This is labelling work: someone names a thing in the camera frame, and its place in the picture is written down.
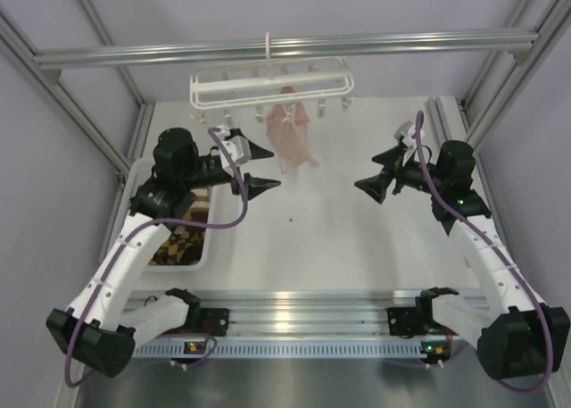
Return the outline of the pink sock front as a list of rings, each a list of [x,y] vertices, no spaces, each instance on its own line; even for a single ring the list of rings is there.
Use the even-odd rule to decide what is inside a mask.
[[[294,104],[291,112],[287,112],[283,105],[277,104],[267,115],[267,138],[277,155],[282,174],[305,163],[311,168],[319,167],[319,161],[311,152],[309,123],[310,118],[302,103]]]

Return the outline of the white plastic clip hanger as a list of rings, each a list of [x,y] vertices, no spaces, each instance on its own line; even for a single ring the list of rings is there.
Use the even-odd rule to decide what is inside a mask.
[[[206,113],[221,110],[227,122],[231,112],[253,108],[262,123],[264,108],[281,104],[291,112],[294,104],[315,100],[318,116],[325,114],[326,100],[339,98],[347,109],[352,101],[354,78],[344,56],[286,58],[272,57],[271,36],[264,38],[264,57],[205,66],[189,80],[189,102],[205,121]]]

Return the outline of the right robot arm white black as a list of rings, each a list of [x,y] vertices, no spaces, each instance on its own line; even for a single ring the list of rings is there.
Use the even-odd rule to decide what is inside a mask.
[[[354,185],[379,204],[404,187],[428,193],[434,218],[461,251],[489,308],[478,311],[452,288],[425,289],[416,299],[418,326],[431,334],[447,328],[463,338],[495,380],[558,371],[570,318],[530,288],[502,244],[490,210],[472,188],[473,148],[447,141],[435,163],[415,160],[415,150],[400,143],[373,157],[382,170]]]

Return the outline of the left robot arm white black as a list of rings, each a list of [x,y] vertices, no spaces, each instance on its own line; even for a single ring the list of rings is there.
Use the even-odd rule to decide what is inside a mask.
[[[46,327],[65,356],[64,381],[77,387],[71,366],[79,362],[108,378],[119,375],[140,346],[172,331],[213,340],[202,332],[201,301],[186,289],[172,288],[136,311],[124,308],[156,252],[178,228],[231,229],[240,224],[251,200],[280,186],[275,179],[255,178],[241,165],[273,157],[240,129],[208,130],[215,145],[200,154],[185,128],[164,130],[153,149],[147,181],[131,198],[129,210],[108,254],[80,294],[65,309],[54,309]],[[231,222],[190,221],[185,215],[195,190],[229,185],[242,200],[242,211]]]

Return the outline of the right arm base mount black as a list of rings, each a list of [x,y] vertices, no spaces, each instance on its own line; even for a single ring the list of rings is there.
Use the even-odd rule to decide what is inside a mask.
[[[392,337],[410,339],[423,336],[445,336],[440,325],[429,324],[415,307],[390,307],[386,309],[389,333]]]

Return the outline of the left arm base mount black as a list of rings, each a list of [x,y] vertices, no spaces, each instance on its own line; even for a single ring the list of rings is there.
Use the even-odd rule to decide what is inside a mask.
[[[209,334],[224,337],[228,332],[230,310],[227,308],[196,308],[188,313],[177,333]]]

